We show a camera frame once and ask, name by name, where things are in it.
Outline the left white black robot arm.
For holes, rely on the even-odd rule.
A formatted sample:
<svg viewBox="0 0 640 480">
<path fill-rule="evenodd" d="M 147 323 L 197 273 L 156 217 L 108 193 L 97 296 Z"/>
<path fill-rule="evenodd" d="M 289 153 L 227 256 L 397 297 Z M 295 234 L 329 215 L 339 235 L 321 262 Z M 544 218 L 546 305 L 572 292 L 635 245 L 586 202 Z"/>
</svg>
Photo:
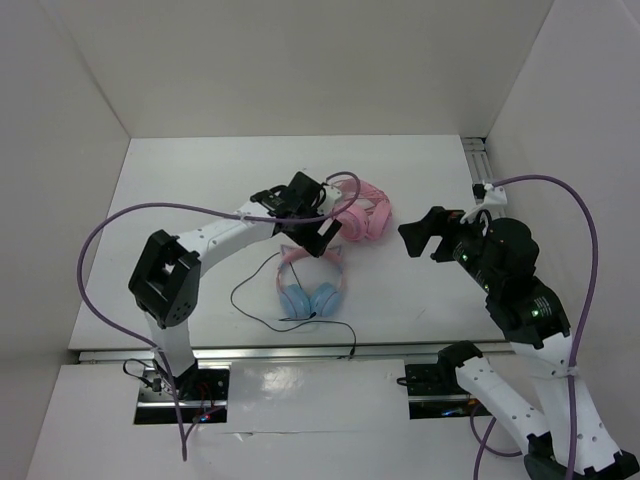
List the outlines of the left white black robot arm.
<svg viewBox="0 0 640 480">
<path fill-rule="evenodd" d="M 286 263 L 305 257 L 337 260 L 328 245 L 341 224 L 330 215 L 342 199 L 337 187 L 298 172 L 289 184 L 255 193 L 213 223 L 179 235 L 159 230 L 148 238 L 128 288 L 148 320 L 166 392 L 184 399 L 197 387 L 188 318 L 198 302 L 201 278 L 226 258 L 278 234 L 295 244 L 282 254 Z"/>
</svg>

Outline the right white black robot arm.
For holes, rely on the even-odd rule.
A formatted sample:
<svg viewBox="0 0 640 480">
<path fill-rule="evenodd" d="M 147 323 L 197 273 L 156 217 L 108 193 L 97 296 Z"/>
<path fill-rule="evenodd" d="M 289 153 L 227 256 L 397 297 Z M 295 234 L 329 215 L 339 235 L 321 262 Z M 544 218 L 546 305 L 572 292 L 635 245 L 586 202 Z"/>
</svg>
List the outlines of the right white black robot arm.
<svg viewBox="0 0 640 480">
<path fill-rule="evenodd" d="M 466 223 L 464 211 L 435 206 L 398 231 L 410 257 L 429 240 L 432 260 L 457 262 L 486 294 L 490 318 L 526 359 L 540 405 L 532 406 L 470 341 L 438 354 L 436 379 L 448 392 L 475 397 L 516 441 L 532 479 L 627 479 L 636 457 L 608 433 L 585 382 L 570 365 L 573 336 L 558 296 L 535 275 L 539 247 L 522 222 Z"/>
</svg>

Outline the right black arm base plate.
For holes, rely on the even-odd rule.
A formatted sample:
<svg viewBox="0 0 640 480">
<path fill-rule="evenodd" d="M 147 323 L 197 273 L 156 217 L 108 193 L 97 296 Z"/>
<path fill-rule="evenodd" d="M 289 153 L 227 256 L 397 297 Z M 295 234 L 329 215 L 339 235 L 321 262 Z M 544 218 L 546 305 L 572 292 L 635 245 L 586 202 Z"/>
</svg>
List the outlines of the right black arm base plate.
<svg viewBox="0 0 640 480">
<path fill-rule="evenodd" d="M 436 364 L 406 364 L 405 374 L 396 380 L 410 397 L 466 395 L 457 384 L 442 376 Z"/>
</svg>

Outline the blue pink cat-ear headphones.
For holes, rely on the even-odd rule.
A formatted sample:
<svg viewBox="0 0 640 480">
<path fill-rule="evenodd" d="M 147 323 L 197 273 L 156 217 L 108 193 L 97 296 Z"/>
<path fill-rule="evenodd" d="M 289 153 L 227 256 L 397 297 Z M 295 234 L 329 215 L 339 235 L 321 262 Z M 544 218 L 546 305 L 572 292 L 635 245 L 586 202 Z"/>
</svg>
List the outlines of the blue pink cat-ear headphones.
<svg viewBox="0 0 640 480">
<path fill-rule="evenodd" d="M 295 271 L 298 262 L 312 261 L 336 270 L 336 281 L 307 284 Z M 341 245 L 329 247 L 321 257 L 313 257 L 301 247 L 280 245 L 276 270 L 276 290 L 285 316 L 290 320 L 328 319 L 340 308 L 346 287 L 344 252 Z"/>
</svg>

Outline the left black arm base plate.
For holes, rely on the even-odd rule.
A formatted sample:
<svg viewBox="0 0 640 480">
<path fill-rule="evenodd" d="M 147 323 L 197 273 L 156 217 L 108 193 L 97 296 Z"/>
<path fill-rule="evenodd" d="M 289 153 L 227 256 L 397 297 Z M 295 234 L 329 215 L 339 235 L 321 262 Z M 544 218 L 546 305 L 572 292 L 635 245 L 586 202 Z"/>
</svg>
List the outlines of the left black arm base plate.
<svg viewBox="0 0 640 480">
<path fill-rule="evenodd" d="M 153 369 L 145 368 L 140 382 L 138 401 L 143 404 L 172 402 L 172 389 L 169 382 Z M 230 386 L 230 368 L 214 365 L 201 367 L 191 380 L 185 381 L 178 390 L 178 399 L 182 404 L 199 403 L 202 400 L 214 404 L 228 399 Z"/>
</svg>

